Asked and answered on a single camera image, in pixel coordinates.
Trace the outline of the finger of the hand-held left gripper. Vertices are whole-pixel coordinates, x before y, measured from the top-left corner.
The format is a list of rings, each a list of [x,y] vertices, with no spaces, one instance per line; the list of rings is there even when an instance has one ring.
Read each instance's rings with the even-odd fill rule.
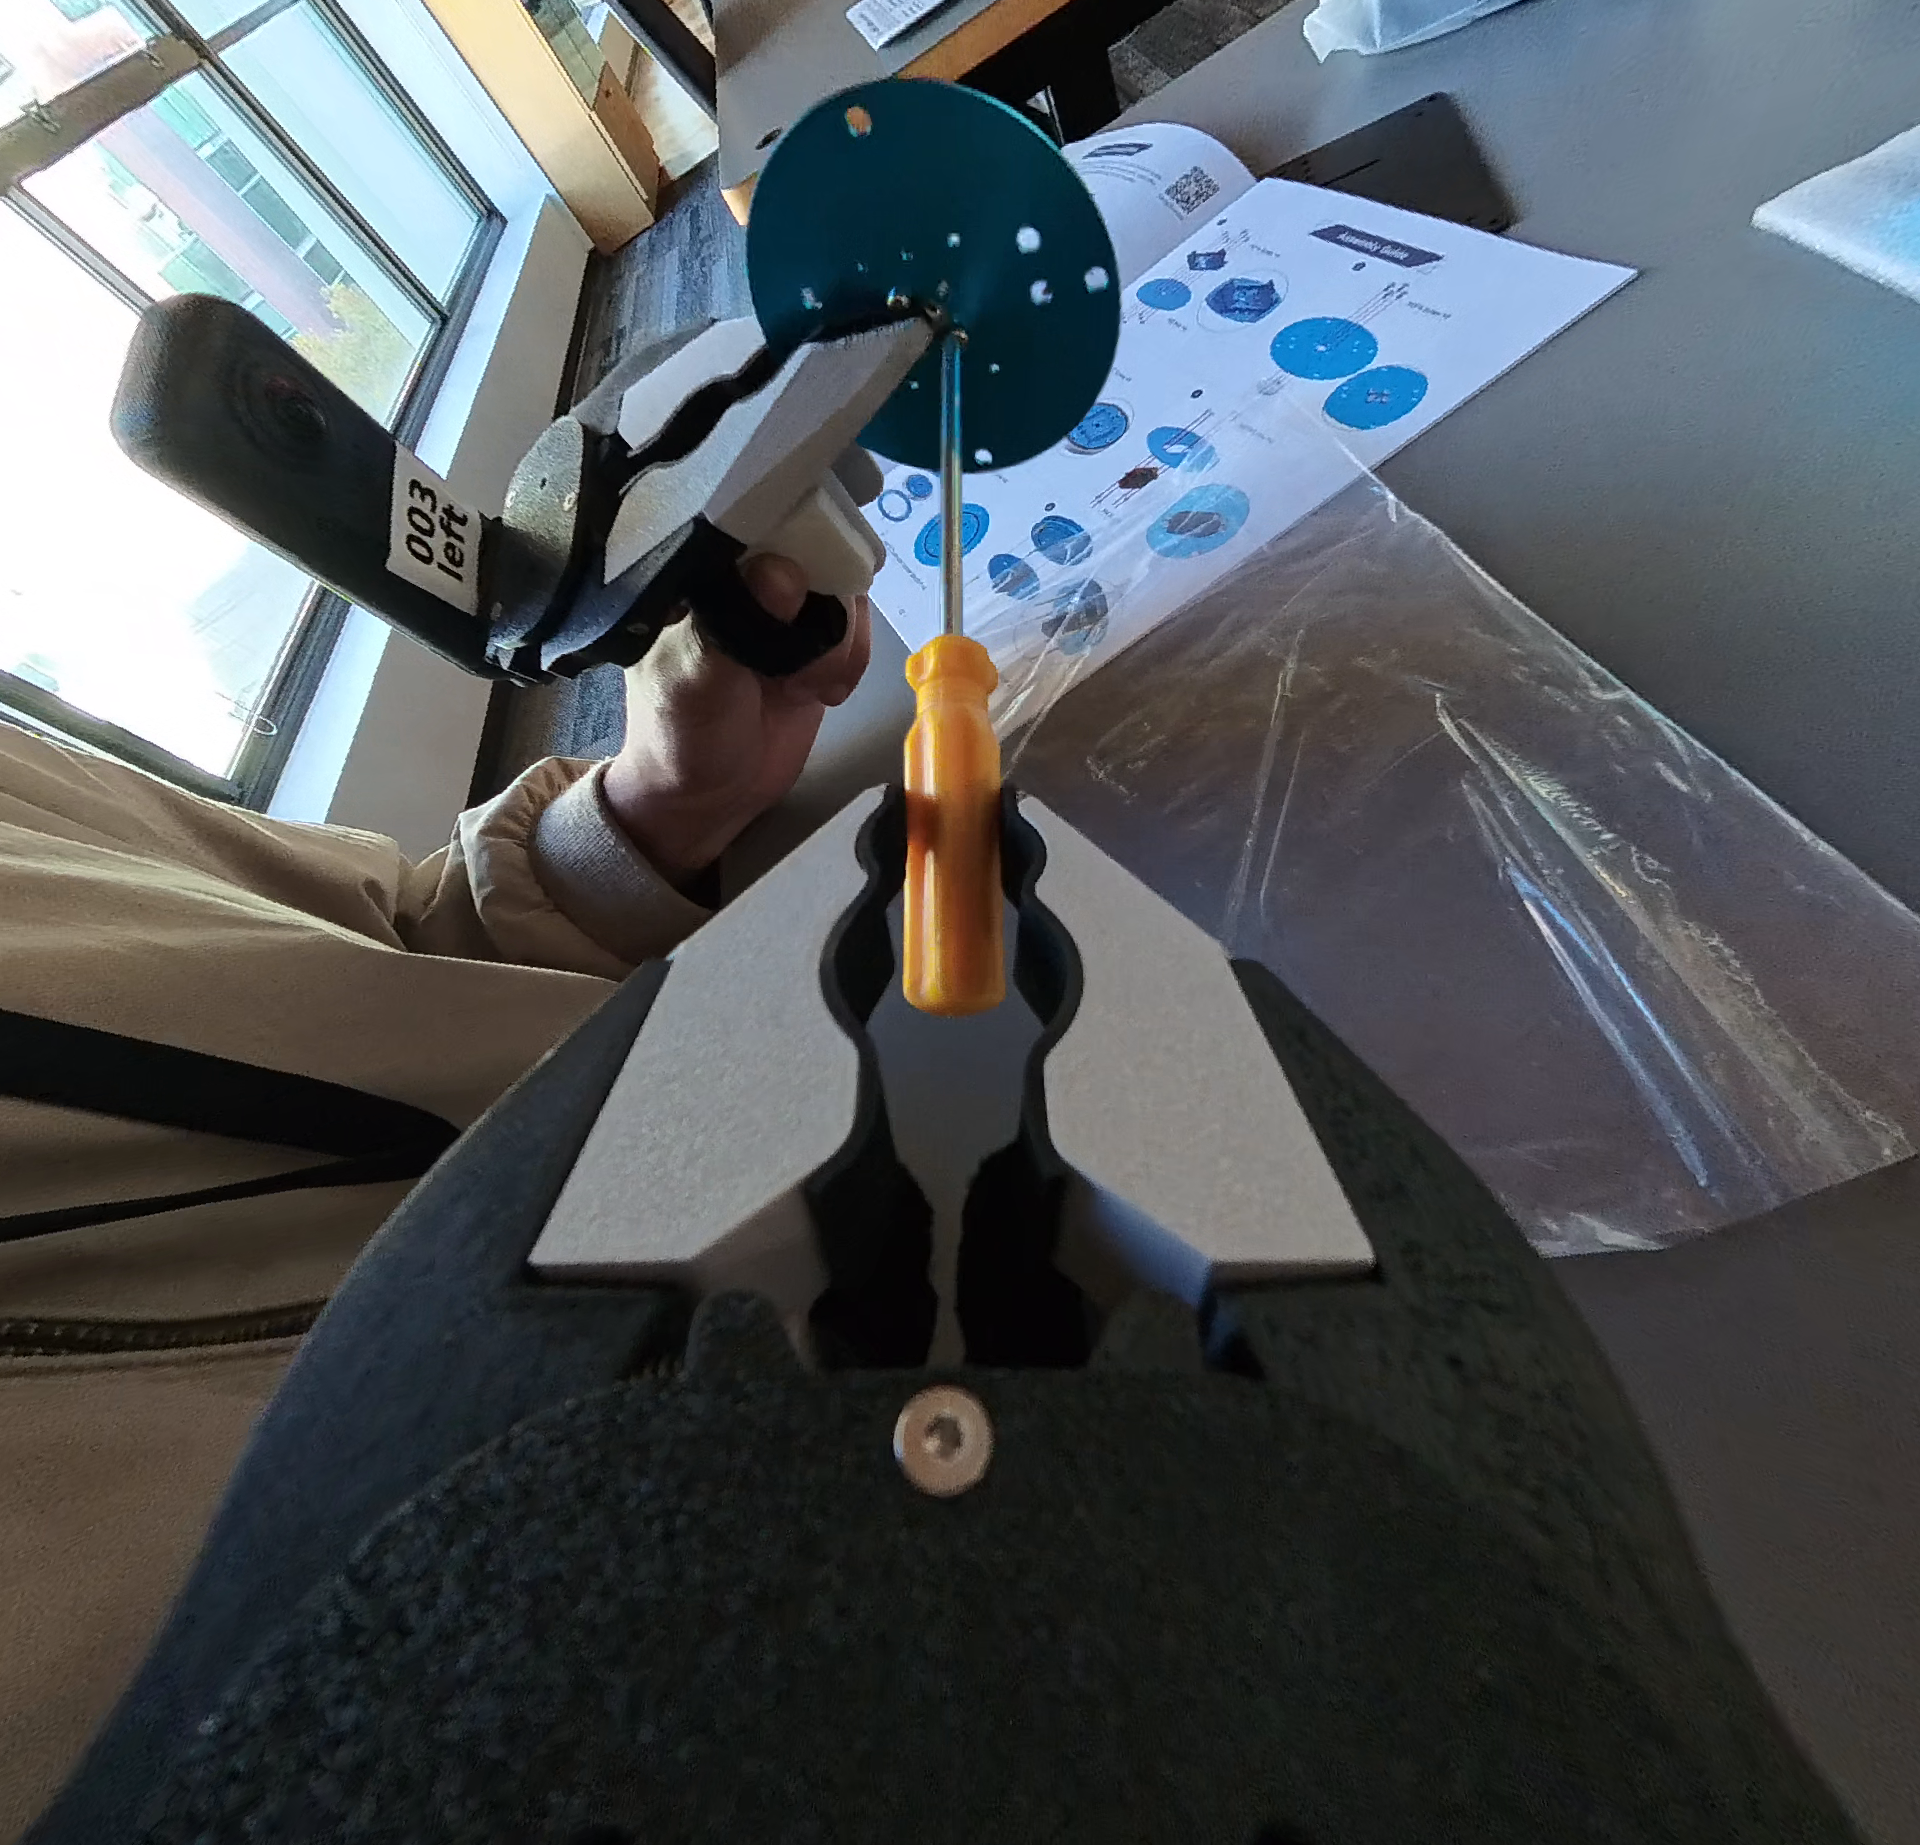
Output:
[[[784,357],[758,324],[706,324],[681,335],[624,389],[615,437],[629,455],[689,455],[779,372]]]
[[[681,335],[658,344],[636,377]],[[634,572],[702,520],[739,542],[748,556],[794,562],[810,589],[870,586],[883,544],[862,509],[876,497],[876,470],[852,465],[850,451],[929,344],[932,327],[922,317],[801,344],[698,450],[629,455],[616,442],[615,451],[636,462],[636,476],[616,492],[605,581],[613,584]],[[613,404],[613,430],[624,389]]]

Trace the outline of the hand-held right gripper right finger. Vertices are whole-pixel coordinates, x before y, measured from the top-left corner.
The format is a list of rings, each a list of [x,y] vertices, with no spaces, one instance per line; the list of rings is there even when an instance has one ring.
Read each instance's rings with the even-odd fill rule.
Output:
[[[1157,1295],[1354,1282],[1374,1242],[1224,945],[1056,810],[1002,796],[1014,983],[1040,1035],[972,1177],[972,1364],[1081,1366]]]

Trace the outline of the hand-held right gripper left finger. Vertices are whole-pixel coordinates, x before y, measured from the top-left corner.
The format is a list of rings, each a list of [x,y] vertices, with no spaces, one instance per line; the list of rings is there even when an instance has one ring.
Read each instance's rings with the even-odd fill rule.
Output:
[[[866,1025],[829,967],[898,801],[856,792],[666,959],[527,1255],[540,1282],[752,1291],[825,1363],[812,1310],[836,1265],[807,1192],[876,1099]]]

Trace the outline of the blue round metal disc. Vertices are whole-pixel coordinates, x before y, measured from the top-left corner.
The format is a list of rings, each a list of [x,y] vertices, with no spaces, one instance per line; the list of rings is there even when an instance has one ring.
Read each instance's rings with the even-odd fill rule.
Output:
[[[939,461],[946,335],[966,472],[1054,448],[1112,372],[1123,280],[1090,191],[1026,115],[952,81],[863,81],[786,127],[749,202],[748,272],[781,350],[932,330],[859,433],[890,462]]]

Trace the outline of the yellow handled screwdriver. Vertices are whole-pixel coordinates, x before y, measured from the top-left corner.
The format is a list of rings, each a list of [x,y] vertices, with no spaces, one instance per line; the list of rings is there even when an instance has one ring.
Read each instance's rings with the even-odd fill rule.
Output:
[[[907,665],[914,720],[904,742],[902,995],[939,1017],[974,1016],[1004,997],[1002,776],[990,721],[999,674],[965,628],[965,346],[960,327],[942,335],[940,631]]]

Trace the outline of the person's left forearm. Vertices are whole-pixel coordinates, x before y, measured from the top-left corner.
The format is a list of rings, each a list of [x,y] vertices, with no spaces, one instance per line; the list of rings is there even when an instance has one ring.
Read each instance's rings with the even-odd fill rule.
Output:
[[[718,866],[665,871],[615,817],[610,760],[545,759],[467,807],[397,886],[400,945],[616,981],[719,908]]]

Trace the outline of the wood edged side desk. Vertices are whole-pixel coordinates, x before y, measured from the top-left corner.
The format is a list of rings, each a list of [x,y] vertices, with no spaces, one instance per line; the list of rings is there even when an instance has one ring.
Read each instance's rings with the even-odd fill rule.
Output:
[[[735,223],[779,133],[810,104],[876,76],[969,83],[1006,104],[1043,104],[1077,139],[1117,120],[1109,50],[1174,0],[952,0],[876,50],[847,12],[859,0],[712,0],[718,182]]]

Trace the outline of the grey desk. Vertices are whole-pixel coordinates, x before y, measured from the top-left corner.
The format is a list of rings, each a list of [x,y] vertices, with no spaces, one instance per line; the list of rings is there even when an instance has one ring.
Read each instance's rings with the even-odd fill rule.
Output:
[[[1534,0],[1329,62],[1302,16],[1126,120],[1266,170],[1449,92],[1523,242],[1636,272],[1380,485],[1916,910],[1916,307],[1750,225],[1916,124],[1916,0]],[[1916,1840],[1916,1156],[1553,1259],[1793,1733]]]

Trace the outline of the person's left hand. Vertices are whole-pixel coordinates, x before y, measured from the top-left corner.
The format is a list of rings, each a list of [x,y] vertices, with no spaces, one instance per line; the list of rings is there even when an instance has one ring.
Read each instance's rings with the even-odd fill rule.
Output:
[[[797,781],[829,709],[871,655],[870,597],[839,604],[847,629],[794,674],[757,674],[698,617],[681,615],[625,673],[625,732],[605,766],[616,830],[685,897],[757,819]]]

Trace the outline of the large window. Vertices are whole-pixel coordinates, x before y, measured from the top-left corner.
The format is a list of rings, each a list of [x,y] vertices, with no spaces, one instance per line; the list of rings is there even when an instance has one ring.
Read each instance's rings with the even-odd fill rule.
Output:
[[[4,718],[266,806],[344,604],[120,451],[135,325],[229,299],[415,435],[503,217],[336,0],[1,16]]]

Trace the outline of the clear plastic bag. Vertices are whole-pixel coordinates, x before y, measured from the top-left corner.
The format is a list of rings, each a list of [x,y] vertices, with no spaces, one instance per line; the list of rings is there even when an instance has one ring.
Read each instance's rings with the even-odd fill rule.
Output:
[[[1916,910],[1374,476],[1146,514],[986,626],[1010,774],[1261,964],[1553,1257],[1916,1156]]]

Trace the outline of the white assembly guide sheet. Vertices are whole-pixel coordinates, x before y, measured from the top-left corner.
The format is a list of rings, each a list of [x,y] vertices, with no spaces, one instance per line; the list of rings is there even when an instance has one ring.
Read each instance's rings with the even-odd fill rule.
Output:
[[[966,629],[1004,682],[1117,654],[1632,279],[1254,177],[1180,124],[1065,155],[1129,280],[1081,420],[965,485]]]

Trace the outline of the white foam sheet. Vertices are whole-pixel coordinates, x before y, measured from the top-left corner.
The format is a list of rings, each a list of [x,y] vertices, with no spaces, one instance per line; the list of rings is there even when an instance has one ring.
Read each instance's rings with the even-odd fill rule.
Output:
[[[1769,197],[1750,223],[1918,299],[1918,129]]]

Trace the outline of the black metal base plate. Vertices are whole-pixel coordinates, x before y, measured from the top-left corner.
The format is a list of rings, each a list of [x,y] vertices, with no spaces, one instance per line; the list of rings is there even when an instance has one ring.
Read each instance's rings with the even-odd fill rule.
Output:
[[[1264,173],[1506,233],[1520,211],[1449,92],[1431,92]]]

